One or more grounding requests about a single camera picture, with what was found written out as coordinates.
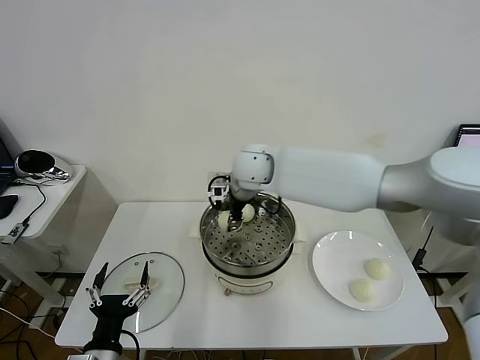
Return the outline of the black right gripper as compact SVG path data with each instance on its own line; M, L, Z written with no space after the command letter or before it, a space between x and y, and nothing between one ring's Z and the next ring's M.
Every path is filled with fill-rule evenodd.
M236 232L242 228L243 224L243 209L246 202L236 199L234 196L229 198L229 217L228 217L228 231Z

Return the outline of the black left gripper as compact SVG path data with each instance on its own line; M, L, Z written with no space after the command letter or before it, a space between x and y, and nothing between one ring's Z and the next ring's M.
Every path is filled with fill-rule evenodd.
M94 276L93 283L85 291L90 297L90 311L97 318L93 331L94 339L118 340L124 321L133 316L151 295L149 286L149 263L146 262L139 279L123 280L123 287L129 295L102 295L101 290L107 276L108 262Z

